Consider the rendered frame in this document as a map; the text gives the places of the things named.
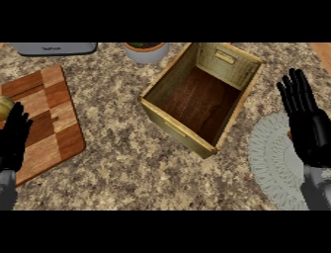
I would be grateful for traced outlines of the round white woven placemat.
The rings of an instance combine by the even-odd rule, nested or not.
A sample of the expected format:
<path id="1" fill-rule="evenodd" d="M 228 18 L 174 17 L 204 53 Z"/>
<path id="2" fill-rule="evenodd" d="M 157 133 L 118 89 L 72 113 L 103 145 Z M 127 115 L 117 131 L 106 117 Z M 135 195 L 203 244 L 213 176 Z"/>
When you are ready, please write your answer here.
<path id="1" fill-rule="evenodd" d="M 279 210 L 308 209 L 300 193 L 303 183 L 303 163 L 296 155 L 288 134 L 285 113 L 263 117 L 250 134 L 248 161 L 257 184 Z M 322 178 L 331 177 L 330 168 Z"/>

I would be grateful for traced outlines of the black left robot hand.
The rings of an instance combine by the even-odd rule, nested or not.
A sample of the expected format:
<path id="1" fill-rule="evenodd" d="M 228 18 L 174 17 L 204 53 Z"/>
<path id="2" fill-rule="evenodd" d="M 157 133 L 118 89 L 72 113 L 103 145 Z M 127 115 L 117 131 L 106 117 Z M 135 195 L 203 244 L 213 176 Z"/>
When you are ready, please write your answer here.
<path id="1" fill-rule="evenodd" d="M 34 122 L 28 119 L 28 115 L 22 103 L 16 102 L 0 129 L 0 172 L 4 170 L 18 172 L 22 168 L 25 143 Z"/>

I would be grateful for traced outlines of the white plant pot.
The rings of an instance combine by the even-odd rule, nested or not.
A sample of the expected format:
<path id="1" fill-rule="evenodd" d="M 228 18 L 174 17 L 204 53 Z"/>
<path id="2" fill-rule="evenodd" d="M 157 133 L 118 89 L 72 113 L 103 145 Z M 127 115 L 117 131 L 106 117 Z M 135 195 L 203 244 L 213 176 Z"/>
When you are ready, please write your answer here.
<path id="1" fill-rule="evenodd" d="M 129 58 L 137 63 L 160 61 L 169 51 L 167 42 L 124 42 L 124 50 Z"/>

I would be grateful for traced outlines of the checkered wooden cutting board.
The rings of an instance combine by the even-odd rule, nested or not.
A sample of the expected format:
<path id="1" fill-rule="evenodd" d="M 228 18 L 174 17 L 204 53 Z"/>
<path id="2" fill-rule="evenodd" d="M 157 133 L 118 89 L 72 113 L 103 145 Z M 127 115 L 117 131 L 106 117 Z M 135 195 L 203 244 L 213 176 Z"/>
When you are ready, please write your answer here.
<path id="1" fill-rule="evenodd" d="M 24 165 L 22 185 L 84 150 L 84 139 L 61 66 L 52 65 L 0 86 L 0 96 L 21 102 L 34 121 Z"/>

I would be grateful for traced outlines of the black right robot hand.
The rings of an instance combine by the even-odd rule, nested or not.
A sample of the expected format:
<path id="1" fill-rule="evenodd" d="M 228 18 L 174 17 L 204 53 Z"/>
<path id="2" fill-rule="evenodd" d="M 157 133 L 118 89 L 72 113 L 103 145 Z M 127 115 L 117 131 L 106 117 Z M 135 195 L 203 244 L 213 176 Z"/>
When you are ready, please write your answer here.
<path id="1" fill-rule="evenodd" d="M 319 109 L 300 69 L 290 68 L 276 83 L 288 117 L 294 152 L 305 165 L 331 168 L 331 121 Z"/>

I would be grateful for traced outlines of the rectangular wicker basket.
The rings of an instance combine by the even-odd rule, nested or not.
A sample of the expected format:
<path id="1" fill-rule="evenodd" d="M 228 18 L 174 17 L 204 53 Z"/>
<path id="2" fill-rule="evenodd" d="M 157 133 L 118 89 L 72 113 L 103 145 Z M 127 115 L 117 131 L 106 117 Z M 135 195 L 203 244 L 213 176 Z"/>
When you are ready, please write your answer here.
<path id="1" fill-rule="evenodd" d="M 263 67 L 229 43 L 191 42 L 139 96 L 151 121 L 203 158 L 222 148 Z"/>

